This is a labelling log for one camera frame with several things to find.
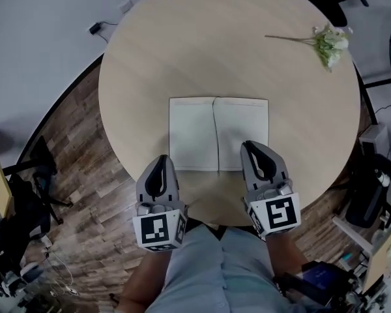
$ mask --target wall outlet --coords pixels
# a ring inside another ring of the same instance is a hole
[[[133,7],[133,2],[131,0],[126,0],[125,2],[119,5],[119,9],[122,14],[126,14]]]

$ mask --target round wooden table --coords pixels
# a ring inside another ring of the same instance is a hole
[[[307,0],[142,0],[104,54],[100,111],[113,150],[137,180],[168,154],[169,98],[269,100],[269,146],[285,160],[301,206],[336,179],[360,117],[355,69],[344,53],[333,72],[313,48],[264,35],[310,37],[328,20]],[[241,172],[177,173],[189,215],[250,225]]]

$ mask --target white wall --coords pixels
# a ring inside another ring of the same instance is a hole
[[[0,0],[0,131],[8,144],[0,145],[8,150],[0,152],[2,166],[17,161],[53,103],[103,53],[106,43],[87,29],[117,23],[123,1]]]
[[[359,0],[341,3],[353,28],[350,51],[364,83],[391,78],[391,0],[368,0],[368,3],[368,8]],[[368,93],[375,111],[391,104],[391,84],[368,89]],[[380,110],[377,119],[388,125],[391,144],[391,107]]]

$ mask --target power adapter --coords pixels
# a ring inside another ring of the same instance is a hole
[[[90,27],[89,32],[90,32],[90,34],[95,35],[95,34],[97,34],[101,29],[102,29],[102,24],[101,24],[101,22],[96,22],[96,23],[94,23],[94,24]]]

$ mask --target white paper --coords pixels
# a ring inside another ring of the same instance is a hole
[[[218,98],[214,116],[220,170],[242,170],[240,147],[246,140],[268,146],[268,100]]]
[[[241,170],[246,140],[268,145],[267,100],[169,99],[169,155],[176,170]]]
[[[218,169],[213,97],[169,99],[169,156],[176,170]]]

